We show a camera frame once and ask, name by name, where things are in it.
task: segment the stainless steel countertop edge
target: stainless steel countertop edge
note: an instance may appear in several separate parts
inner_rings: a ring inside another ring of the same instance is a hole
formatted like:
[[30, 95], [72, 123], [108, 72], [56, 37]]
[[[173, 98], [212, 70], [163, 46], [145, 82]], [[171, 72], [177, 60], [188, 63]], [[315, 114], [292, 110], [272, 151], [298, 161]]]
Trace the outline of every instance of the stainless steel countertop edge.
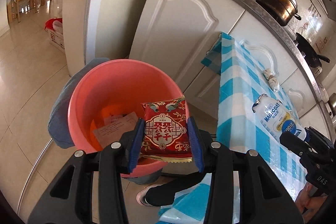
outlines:
[[325, 118], [325, 122], [328, 125], [330, 136], [333, 141], [336, 139], [336, 134], [334, 127], [331, 122], [331, 118], [328, 114], [327, 108], [325, 107], [320, 89], [315, 80], [313, 73], [311, 72], [308, 64], [306, 63], [304, 57], [300, 53], [299, 49], [295, 46], [293, 40], [290, 38], [288, 33], [281, 27], [271, 15], [266, 12], [258, 3], [254, 0], [233, 0], [245, 10], [247, 10], [251, 15], [253, 15], [261, 24], [263, 24], [281, 43], [281, 45], [286, 49], [288, 54], [292, 57], [294, 62], [297, 64], [298, 68], [307, 80], [310, 89], [315, 97], [316, 103], [319, 105], [320, 109]]

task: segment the pink slipper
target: pink slipper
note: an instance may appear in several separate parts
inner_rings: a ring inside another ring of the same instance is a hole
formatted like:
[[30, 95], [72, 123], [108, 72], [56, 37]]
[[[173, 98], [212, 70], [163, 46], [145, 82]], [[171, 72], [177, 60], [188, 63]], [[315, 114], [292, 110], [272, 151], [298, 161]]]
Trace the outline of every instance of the pink slipper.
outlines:
[[141, 192], [139, 192], [136, 196], [136, 200], [137, 202], [140, 204], [140, 205], [143, 205], [143, 206], [150, 206], [150, 207], [154, 207], [153, 205], [150, 205], [149, 203], [146, 202], [145, 200], [145, 195], [147, 194], [148, 190], [150, 188], [153, 188], [153, 187], [156, 187], [156, 186], [160, 186], [162, 184], [153, 184], [153, 185], [150, 185], [148, 187], [146, 187], [145, 189], [143, 189]]

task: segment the tablecloth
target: tablecloth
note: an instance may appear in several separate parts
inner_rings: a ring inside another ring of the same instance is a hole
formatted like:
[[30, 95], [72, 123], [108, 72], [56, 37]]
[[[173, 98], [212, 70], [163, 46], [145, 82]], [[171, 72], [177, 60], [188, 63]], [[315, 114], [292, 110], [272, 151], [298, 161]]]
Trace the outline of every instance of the tablecloth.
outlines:
[[[253, 103], [265, 93], [280, 100], [298, 119], [285, 91], [280, 88], [279, 92], [273, 92], [263, 76], [264, 66], [228, 34], [220, 35], [202, 63], [220, 74], [217, 140], [231, 150], [243, 153], [249, 149], [257, 150], [295, 199], [305, 185], [306, 170], [300, 164], [299, 157], [278, 143], [252, 111]], [[206, 206], [209, 183], [201, 184], [202, 194], [195, 191], [199, 185], [189, 193], [177, 193], [173, 206], [164, 208], [160, 220], [181, 224], [202, 223], [204, 215], [196, 216], [195, 206]]]

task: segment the pink bucket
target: pink bucket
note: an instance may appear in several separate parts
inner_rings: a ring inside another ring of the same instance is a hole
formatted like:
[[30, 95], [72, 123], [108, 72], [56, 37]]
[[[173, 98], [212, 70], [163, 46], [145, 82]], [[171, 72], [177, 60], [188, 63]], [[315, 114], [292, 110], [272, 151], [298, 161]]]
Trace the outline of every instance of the pink bucket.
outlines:
[[[141, 103], [181, 97], [177, 84], [164, 72], [147, 63], [118, 59], [103, 63], [88, 72], [79, 82], [70, 100], [68, 124], [71, 138], [86, 153], [101, 151], [93, 130], [104, 126], [104, 117], [135, 112], [144, 118]], [[186, 105], [186, 116], [189, 117]], [[142, 177], [163, 168], [167, 163], [140, 158], [130, 175]]]

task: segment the white basket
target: white basket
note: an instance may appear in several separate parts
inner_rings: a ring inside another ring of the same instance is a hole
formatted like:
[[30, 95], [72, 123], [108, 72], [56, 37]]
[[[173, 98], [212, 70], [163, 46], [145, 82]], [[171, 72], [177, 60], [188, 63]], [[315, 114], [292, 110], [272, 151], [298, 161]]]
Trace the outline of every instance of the white basket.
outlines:
[[50, 44], [65, 53], [63, 34], [48, 29]]

